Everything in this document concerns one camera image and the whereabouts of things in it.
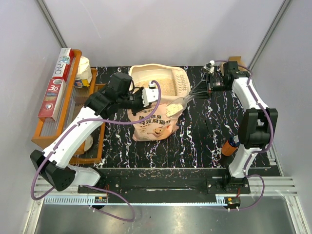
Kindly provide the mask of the cream plastic litter box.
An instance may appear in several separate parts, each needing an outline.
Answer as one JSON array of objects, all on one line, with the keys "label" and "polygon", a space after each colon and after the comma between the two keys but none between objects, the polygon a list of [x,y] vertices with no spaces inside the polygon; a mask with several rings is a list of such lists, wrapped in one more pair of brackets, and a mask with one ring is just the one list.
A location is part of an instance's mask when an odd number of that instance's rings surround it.
[{"label": "cream plastic litter box", "polygon": [[191,90],[187,73],[184,69],[161,64],[145,64],[132,66],[128,73],[137,87],[148,87],[156,80],[161,87],[161,99],[164,102],[185,97]]}]

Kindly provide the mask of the pink cat litter bag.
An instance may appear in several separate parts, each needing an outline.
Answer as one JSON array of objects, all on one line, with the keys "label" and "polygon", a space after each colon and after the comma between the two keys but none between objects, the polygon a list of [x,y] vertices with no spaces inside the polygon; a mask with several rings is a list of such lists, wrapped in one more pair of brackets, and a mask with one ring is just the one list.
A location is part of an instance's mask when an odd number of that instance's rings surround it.
[{"label": "pink cat litter bag", "polygon": [[166,106],[179,96],[165,96],[161,99],[160,105],[156,112],[140,123],[134,124],[133,140],[135,141],[156,141],[168,138],[176,132],[179,127],[177,125],[178,117],[169,118],[166,116]]}]

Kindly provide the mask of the clear plastic scoop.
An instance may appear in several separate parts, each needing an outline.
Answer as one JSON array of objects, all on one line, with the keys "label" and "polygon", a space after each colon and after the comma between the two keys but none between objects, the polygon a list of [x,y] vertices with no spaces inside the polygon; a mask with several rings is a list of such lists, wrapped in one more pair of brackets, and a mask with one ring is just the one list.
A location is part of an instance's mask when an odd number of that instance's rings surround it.
[{"label": "clear plastic scoop", "polygon": [[169,118],[178,117],[187,108],[190,101],[195,99],[195,94],[191,92],[186,97],[179,97],[166,106],[166,116]]}]

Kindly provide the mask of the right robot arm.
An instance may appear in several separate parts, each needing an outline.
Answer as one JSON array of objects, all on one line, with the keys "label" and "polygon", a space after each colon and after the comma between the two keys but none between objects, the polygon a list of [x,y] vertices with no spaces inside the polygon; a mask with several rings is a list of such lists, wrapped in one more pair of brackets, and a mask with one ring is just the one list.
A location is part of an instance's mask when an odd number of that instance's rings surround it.
[{"label": "right robot arm", "polygon": [[221,182],[227,193],[247,183],[252,161],[258,154],[267,152],[273,143],[278,119],[278,111],[269,108],[255,90],[252,72],[246,67],[240,68],[237,61],[223,61],[223,75],[216,77],[215,61],[211,60],[202,68],[204,78],[190,92],[195,98],[210,98],[213,92],[233,91],[243,106],[238,150]]}]

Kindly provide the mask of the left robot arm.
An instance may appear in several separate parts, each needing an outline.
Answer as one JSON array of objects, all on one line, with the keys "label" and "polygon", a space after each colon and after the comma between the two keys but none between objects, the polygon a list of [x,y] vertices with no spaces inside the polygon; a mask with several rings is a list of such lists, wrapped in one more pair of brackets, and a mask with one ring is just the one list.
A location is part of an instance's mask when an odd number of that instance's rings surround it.
[{"label": "left robot arm", "polygon": [[35,188],[38,176],[41,176],[57,191],[63,191],[70,185],[87,185],[95,193],[102,192],[106,182],[100,173],[93,168],[71,166],[72,156],[103,123],[121,124],[109,119],[119,109],[136,114],[154,102],[159,104],[160,96],[157,81],[152,80],[147,88],[135,87],[130,75],[114,73],[106,85],[87,98],[76,118],[53,143],[30,154],[36,169],[31,189]]}]

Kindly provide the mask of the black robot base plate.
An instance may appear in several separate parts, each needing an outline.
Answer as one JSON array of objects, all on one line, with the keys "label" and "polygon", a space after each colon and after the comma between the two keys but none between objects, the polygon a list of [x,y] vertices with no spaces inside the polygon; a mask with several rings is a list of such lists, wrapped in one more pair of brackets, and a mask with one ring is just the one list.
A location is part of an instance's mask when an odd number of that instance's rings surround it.
[{"label": "black robot base plate", "polygon": [[122,191],[197,191],[206,194],[251,193],[247,178],[230,177],[219,168],[104,168],[98,169],[97,188]]}]

